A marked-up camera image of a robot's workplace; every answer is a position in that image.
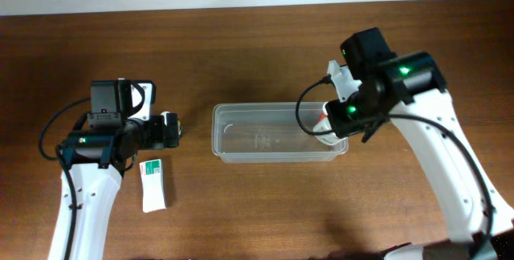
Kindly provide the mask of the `orange tube white cap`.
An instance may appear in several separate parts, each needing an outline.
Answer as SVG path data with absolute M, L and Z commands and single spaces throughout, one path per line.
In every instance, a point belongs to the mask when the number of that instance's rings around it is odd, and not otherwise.
M 328 114 L 326 112 L 322 112 L 320 114 L 320 118 L 318 120 L 318 123 L 316 124 L 317 129 L 324 129 L 324 130 L 330 130 L 331 125 L 328 120 Z

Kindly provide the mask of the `white plastic bottle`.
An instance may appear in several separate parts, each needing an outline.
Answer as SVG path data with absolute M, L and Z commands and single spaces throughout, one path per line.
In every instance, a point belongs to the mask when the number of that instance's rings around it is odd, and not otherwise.
M 316 125 L 313 128 L 314 132 L 327 132 L 328 130 L 331 130 L 331 128 L 328 125 Z M 318 139 L 318 141 L 328 146 L 334 146 L 344 140 L 344 138 L 339 138 L 334 132 L 319 135 L 316 136 L 316 138 Z

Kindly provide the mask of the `dark brown bottle white cap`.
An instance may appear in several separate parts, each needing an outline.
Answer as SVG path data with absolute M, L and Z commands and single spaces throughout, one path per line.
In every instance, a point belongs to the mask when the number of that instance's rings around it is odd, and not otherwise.
M 182 137 L 182 123 L 178 119 L 177 113 L 162 112 L 165 130 L 170 138 L 180 139 Z

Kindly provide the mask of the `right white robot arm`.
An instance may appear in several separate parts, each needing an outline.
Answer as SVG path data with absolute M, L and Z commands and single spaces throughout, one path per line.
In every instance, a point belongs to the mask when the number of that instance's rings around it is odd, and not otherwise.
M 396 127 L 413 150 L 442 210 L 446 240 L 402 244 L 371 259 L 511 259 L 513 208 L 500 196 L 460 127 L 436 62 L 425 51 L 399 56 L 378 28 L 341 44 L 346 64 L 330 71 L 338 97 L 327 105 L 332 134 Z

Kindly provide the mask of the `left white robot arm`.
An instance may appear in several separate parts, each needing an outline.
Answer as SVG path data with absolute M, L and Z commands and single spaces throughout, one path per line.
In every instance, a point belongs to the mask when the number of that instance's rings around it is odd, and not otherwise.
M 178 147 L 181 122 L 175 113 L 152 114 L 155 97 L 151 80 L 92 82 L 90 110 L 52 157 L 62 173 L 50 259 L 102 258 L 116 195 L 137 154 Z

